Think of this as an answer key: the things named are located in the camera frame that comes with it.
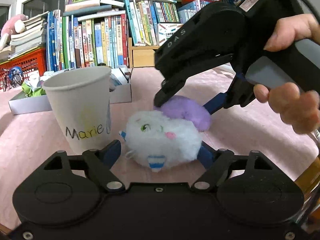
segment plush toy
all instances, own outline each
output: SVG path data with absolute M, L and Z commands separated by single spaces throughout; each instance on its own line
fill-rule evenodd
M 22 33 L 25 31 L 26 27 L 22 21 L 28 20 L 29 17 L 24 14 L 18 14 L 11 17 L 4 25 L 1 30 L 0 39 L 0 51 L 4 49 L 7 42 L 10 41 L 12 34 Z
M 120 135 L 129 150 L 126 156 L 154 172 L 195 160 L 202 143 L 193 122 L 160 111 L 135 113 Z
M 184 96 L 173 96 L 161 107 L 154 107 L 171 119 L 192 121 L 198 131 L 206 131 L 211 125 L 210 113 L 196 101 Z

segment human hand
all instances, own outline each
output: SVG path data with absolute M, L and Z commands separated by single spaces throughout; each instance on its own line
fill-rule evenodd
M 275 52 L 288 48 L 294 41 L 309 38 L 320 44 L 320 25 L 311 14 L 301 14 L 278 20 L 265 50 Z M 320 126 L 320 98 L 317 92 L 300 94 L 294 83 L 286 83 L 270 91 L 263 85 L 253 89 L 257 100 L 268 102 L 280 114 L 281 120 L 290 124 L 297 134 L 306 134 Z

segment plush toy eye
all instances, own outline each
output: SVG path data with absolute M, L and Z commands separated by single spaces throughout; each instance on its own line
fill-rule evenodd
M 144 124 L 141 126 L 141 131 L 145 132 L 145 131 L 149 131 L 151 129 L 150 124 Z

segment white paper cup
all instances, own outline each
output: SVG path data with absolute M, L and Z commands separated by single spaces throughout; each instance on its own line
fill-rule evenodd
M 87 67 L 52 76 L 43 84 L 60 128 L 76 154 L 111 142 L 108 67 Z

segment purple plush toy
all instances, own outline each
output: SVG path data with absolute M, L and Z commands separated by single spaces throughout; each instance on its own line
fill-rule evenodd
M 186 119 L 193 122 L 198 131 L 206 131 L 211 125 L 209 112 L 196 101 L 184 96 L 173 96 L 161 107 L 154 107 L 171 119 Z

